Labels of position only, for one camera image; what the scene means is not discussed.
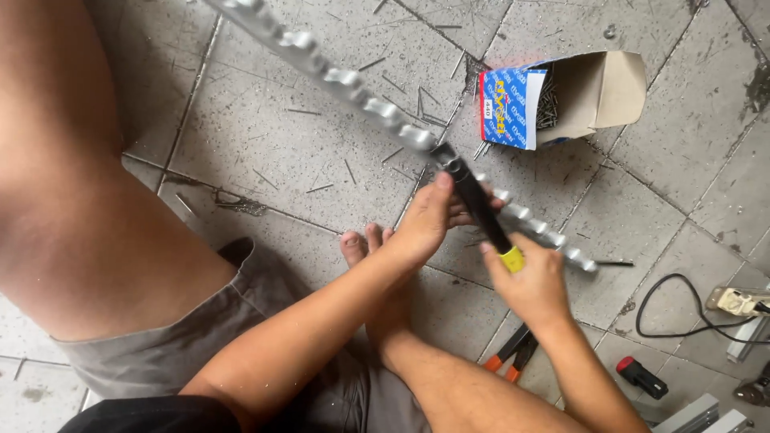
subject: bare foot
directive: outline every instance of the bare foot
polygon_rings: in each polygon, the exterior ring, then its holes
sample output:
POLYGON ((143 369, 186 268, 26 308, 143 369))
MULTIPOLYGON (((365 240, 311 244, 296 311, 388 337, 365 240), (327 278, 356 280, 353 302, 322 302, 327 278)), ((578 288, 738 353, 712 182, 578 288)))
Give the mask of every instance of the bare foot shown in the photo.
MULTIPOLYGON (((365 231, 366 240, 354 231, 346 232, 340 238, 340 250, 348 267, 356 266, 367 254, 377 251, 393 236, 392 228, 381 230, 375 223, 367 224, 365 231)), ((410 276, 402 290, 395 290, 383 299, 379 311, 366 323, 369 342, 380 355, 383 354, 383 346, 393 337, 405 333, 412 334, 410 313, 413 280, 414 277, 410 276)), ((392 370, 385 357, 382 361, 392 370)))

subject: cardboard box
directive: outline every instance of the cardboard box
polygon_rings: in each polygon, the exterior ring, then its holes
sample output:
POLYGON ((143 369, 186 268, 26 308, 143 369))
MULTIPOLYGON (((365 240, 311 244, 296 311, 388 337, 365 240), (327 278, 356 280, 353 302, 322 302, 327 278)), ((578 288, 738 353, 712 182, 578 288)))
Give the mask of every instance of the cardboard box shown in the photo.
POLYGON ((481 139, 520 149, 561 143, 639 120, 647 93, 641 55, 603 51, 479 74, 481 139), (557 97, 555 127, 536 131, 546 68, 557 97))

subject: nail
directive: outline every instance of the nail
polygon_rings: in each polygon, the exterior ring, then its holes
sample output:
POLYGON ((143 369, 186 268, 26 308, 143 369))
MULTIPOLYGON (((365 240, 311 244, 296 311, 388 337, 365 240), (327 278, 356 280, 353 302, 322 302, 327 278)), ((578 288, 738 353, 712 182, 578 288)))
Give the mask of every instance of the nail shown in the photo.
POLYGON ((439 173, 436 183, 438 183, 438 187, 442 190, 448 190, 452 187, 452 176, 449 176, 447 173, 439 173))

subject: yellow handle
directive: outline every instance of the yellow handle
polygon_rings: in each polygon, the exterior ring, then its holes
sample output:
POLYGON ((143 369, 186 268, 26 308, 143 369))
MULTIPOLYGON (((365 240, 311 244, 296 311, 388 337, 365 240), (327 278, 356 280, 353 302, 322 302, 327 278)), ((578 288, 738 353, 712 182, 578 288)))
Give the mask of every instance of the yellow handle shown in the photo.
POLYGON ((500 254, 500 258, 503 259, 505 267, 512 273, 518 272, 524 268, 524 256, 521 255, 521 251, 518 248, 513 247, 505 254, 500 254))

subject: grey shorts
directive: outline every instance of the grey shorts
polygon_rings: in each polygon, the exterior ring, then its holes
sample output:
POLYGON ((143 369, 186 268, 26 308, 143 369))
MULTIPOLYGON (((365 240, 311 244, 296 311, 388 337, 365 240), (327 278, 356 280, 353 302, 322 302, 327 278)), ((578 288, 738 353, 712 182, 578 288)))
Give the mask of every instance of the grey shorts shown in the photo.
MULTIPOLYGON (((219 252, 239 267, 222 290, 176 323, 103 340, 61 342, 77 374, 104 398, 176 394, 230 341, 310 293, 254 240, 219 252)), ((349 344, 303 389, 268 431, 427 432, 407 386, 349 344)))

